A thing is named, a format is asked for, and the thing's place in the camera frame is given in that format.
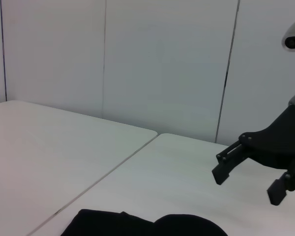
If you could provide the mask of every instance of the table surface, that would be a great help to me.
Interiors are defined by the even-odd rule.
[[[25,236],[156,137],[99,118],[0,103],[0,236]]]
[[[155,221],[193,214],[229,236],[295,236],[295,192],[272,206],[266,190],[282,170],[248,159],[219,186],[211,170],[225,146],[162,134],[56,215],[34,236],[60,236],[79,210],[122,212]]]

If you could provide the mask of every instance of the black fabric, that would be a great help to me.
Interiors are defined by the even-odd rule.
[[[213,222],[194,215],[167,215],[155,223],[125,212],[81,210],[61,236],[227,236]]]

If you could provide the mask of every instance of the black cloth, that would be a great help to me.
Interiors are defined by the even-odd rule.
[[[155,223],[129,215],[80,210],[61,236],[227,236],[213,222],[195,215],[167,215]]]

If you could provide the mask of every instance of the white table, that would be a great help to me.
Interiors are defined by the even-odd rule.
[[[29,234],[156,135],[31,103],[0,103],[0,236]]]
[[[60,212],[34,236],[60,236],[80,209],[155,221],[175,213],[218,224],[229,236],[295,236],[295,193],[272,206],[266,190],[281,176],[246,160],[219,186],[211,170],[225,146],[163,134]]]

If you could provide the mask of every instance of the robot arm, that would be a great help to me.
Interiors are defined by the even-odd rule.
[[[295,23],[282,39],[283,47],[295,52]],[[270,202],[279,205],[286,191],[295,190],[295,96],[287,109],[266,129],[240,135],[238,141],[217,154],[212,173],[221,185],[229,173],[247,158],[276,169],[287,170],[267,190]]]

